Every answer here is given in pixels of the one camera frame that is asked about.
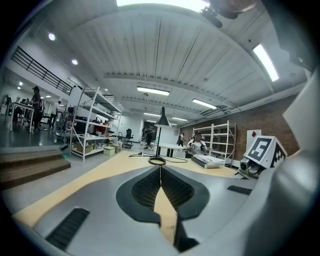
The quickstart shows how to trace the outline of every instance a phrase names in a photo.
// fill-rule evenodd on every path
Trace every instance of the white table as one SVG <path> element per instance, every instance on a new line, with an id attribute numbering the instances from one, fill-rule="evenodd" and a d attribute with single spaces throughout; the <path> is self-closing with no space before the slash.
<path id="1" fill-rule="evenodd" d="M 151 142 L 151 145 L 155 146 L 155 147 L 157 146 L 157 144 L 154 142 Z M 159 143 L 159 148 L 158 148 L 158 152 L 157 152 L 158 156 L 160 155 L 161 148 L 167 149 L 166 156 L 171 157 L 171 158 L 174 154 L 174 150 L 184 150 L 185 149 L 184 146 L 180 146 L 177 144 Z"/>
<path id="2" fill-rule="evenodd" d="M 12 132 L 12 125 L 13 125 L 13 121 L 14 121 L 14 112 L 15 112 L 15 108 L 16 107 L 20 107 L 22 109 L 25 109 L 25 110 L 31 110 L 31 115 L 30 115 L 30 128 L 29 128 L 29 133 L 31 133 L 31 127 L 32 127 L 32 119 L 33 119 L 33 116 L 34 116 L 34 111 L 35 111 L 35 108 L 33 106 L 27 106 L 27 105 L 24 105 L 24 104 L 20 104 L 20 103 L 17 103 L 17 102 L 14 102 L 12 103 L 13 106 L 12 106 L 12 112 L 11 112 L 11 118 L 10 118 L 10 132 Z"/>

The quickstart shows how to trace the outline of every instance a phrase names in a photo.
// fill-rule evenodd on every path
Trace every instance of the floor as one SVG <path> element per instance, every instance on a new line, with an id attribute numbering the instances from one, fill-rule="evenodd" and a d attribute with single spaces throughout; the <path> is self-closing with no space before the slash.
<path id="1" fill-rule="evenodd" d="M 41 134 L 48 134 L 47 131 L 40 131 Z M 124 151 L 130 151 L 134 153 L 145 153 L 145 154 L 155 154 L 156 149 L 144 149 L 145 142 L 134 143 L 132 148 L 123 148 Z M 163 149 L 161 155 L 166 155 L 167 150 Z M 34 202 L 40 200 L 41 198 L 49 195 L 55 190 L 61 188 L 67 183 L 75 180 L 86 172 L 92 170 L 103 162 L 114 157 L 114 155 L 105 155 L 103 153 L 97 153 L 85 159 L 85 162 L 81 158 L 71 155 L 66 158 L 71 163 L 71 168 L 57 172 L 55 174 L 31 181 L 29 183 L 16 186 L 2 192 L 3 200 L 9 209 L 9 211 L 14 214 L 23 208 L 33 204 Z M 183 158 L 185 156 L 184 152 L 181 150 L 175 150 L 173 157 Z"/>
<path id="2" fill-rule="evenodd" d="M 49 130 L 44 130 L 46 124 L 41 124 L 41 130 L 33 131 L 23 127 L 21 123 L 14 123 L 12 131 L 9 129 L 9 118 L 5 122 L 5 118 L 0 117 L 0 148 L 20 148 L 20 147 L 38 147 L 38 146 L 55 146 L 62 145 L 61 139 Z"/>

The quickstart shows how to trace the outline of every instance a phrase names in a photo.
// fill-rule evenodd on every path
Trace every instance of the brick wall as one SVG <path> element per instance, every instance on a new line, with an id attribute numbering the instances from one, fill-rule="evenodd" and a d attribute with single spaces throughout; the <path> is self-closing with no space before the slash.
<path id="1" fill-rule="evenodd" d="M 282 114 L 295 98 L 296 96 L 290 96 L 250 110 L 227 115 L 226 117 L 197 123 L 181 128 L 180 132 L 184 133 L 185 139 L 188 141 L 192 138 L 193 127 L 207 127 L 212 123 L 221 125 L 227 123 L 229 120 L 231 123 L 236 123 L 235 160 L 241 160 L 246 152 L 247 130 L 261 130 L 262 135 L 275 136 L 290 156 L 299 150 L 299 147 Z"/>

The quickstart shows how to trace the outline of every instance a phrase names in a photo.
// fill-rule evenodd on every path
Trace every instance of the metal railing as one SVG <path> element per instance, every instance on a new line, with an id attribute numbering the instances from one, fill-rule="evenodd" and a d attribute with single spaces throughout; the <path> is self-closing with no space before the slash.
<path id="1" fill-rule="evenodd" d="M 21 67 L 25 68 L 27 71 L 36 75 L 38 78 L 46 81 L 48 84 L 54 86 L 65 94 L 70 95 L 73 88 L 72 86 L 62 81 L 59 77 L 42 66 L 19 46 L 17 47 L 11 59 L 18 63 Z"/>

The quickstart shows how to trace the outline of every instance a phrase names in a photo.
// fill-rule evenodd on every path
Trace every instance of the wooden step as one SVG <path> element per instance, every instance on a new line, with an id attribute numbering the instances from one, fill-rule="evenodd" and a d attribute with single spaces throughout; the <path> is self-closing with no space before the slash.
<path id="1" fill-rule="evenodd" d="M 0 155 L 0 170 L 33 165 L 62 158 L 61 152 L 58 150 L 2 154 Z"/>
<path id="2" fill-rule="evenodd" d="M 0 171 L 0 188 L 6 190 L 71 167 L 70 162 L 60 158 L 26 166 L 10 167 Z"/>

